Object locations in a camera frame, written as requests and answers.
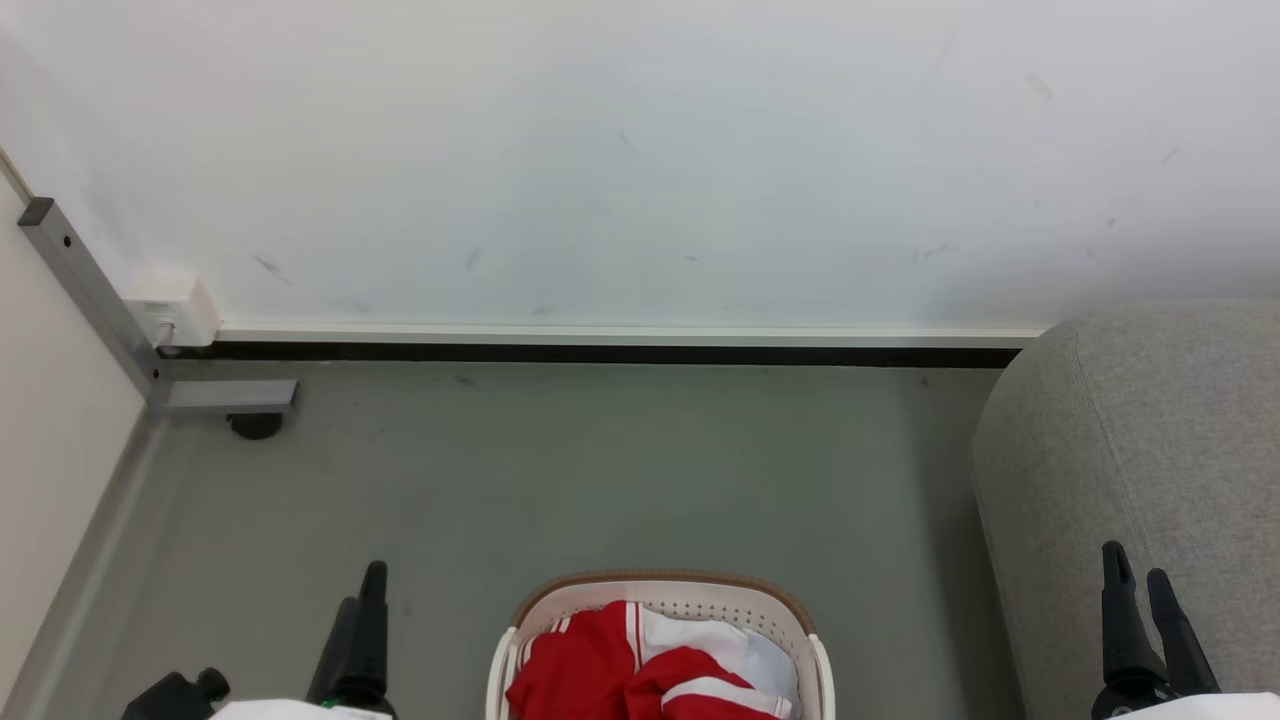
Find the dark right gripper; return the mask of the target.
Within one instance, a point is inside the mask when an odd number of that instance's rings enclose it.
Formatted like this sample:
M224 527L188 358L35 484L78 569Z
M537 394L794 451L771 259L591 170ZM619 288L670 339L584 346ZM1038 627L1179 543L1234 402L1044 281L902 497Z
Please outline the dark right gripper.
M1164 661L1146 633L1137 602L1137 578L1117 541L1102 544L1101 594L1103 688L1091 720L1134 714L1194 694L1221 692L1210 661L1185 615L1167 573L1147 574L1149 610L1164 646Z

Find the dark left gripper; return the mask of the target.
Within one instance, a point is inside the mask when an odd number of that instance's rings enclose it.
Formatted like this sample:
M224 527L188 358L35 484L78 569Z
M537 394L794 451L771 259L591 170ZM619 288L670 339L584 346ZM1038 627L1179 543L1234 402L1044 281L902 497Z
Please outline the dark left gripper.
M349 719L397 719L387 700L388 685L388 566L369 564L357 597L343 598L325 641L305 702ZM349 650L349 637L353 639ZM346 670L361 687L334 689Z

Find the red garment with white trim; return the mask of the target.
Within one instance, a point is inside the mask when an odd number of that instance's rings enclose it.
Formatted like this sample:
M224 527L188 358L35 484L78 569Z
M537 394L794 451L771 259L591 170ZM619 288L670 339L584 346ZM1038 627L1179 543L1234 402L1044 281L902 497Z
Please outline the red garment with white trim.
M576 612L525 642L506 691L515 720L777 720L699 696L663 703L662 692L694 661L640 667L628 642L631 603Z

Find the white perforated laundry basket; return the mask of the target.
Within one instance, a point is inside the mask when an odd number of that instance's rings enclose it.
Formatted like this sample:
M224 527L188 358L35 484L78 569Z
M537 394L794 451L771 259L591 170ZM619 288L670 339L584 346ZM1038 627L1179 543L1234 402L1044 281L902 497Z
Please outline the white perforated laundry basket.
M817 625L782 587L751 577L682 569L586 571L557 578L529 594L494 651L485 689L485 720L515 720L506 691L517 674L518 652L539 632L576 611L611 601L681 620L717 620L760 632L785 651L797 673L801 720L837 720L835 676Z

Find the grey fabric sofa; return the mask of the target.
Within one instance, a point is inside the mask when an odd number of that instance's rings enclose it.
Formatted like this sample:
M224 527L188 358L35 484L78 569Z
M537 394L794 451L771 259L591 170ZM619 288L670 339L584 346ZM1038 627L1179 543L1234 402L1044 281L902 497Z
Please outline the grey fabric sofa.
M1102 544L1162 568L1228 693L1280 694L1280 300L1106 307L996 383L972 479L1028 720L1088 720Z

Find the black skirting strip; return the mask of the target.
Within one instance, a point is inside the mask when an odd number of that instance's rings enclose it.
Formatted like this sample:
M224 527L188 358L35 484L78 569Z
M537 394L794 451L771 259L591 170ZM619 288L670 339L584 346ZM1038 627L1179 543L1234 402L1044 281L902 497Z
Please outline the black skirting strip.
M173 361L246 363L549 363L708 366L872 366L1005 369L1015 348L692 347L605 345L443 345L230 342L163 347Z

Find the cream partition panel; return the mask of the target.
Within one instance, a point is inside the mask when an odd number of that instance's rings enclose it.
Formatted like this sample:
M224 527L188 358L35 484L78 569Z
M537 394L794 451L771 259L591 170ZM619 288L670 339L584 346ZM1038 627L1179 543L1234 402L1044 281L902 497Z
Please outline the cream partition panel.
M32 197L0 150L0 707L145 405L18 225Z

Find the white wall power adapter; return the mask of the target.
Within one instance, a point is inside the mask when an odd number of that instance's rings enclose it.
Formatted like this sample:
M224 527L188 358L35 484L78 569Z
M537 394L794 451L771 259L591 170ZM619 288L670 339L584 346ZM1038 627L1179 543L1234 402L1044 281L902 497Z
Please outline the white wall power adapter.
M193 273L142 272L122 300L154 348L207 347L221 325L212 296Z

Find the grey aluminium frame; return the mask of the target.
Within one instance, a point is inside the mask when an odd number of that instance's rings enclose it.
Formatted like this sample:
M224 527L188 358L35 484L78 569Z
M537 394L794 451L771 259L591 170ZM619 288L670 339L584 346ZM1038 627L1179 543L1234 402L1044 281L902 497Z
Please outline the grey aluminium frame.
M291 413L300 388L296 379L173 380L170 363L151 345L54 199L31 199L17 225L151 409L169 415Z

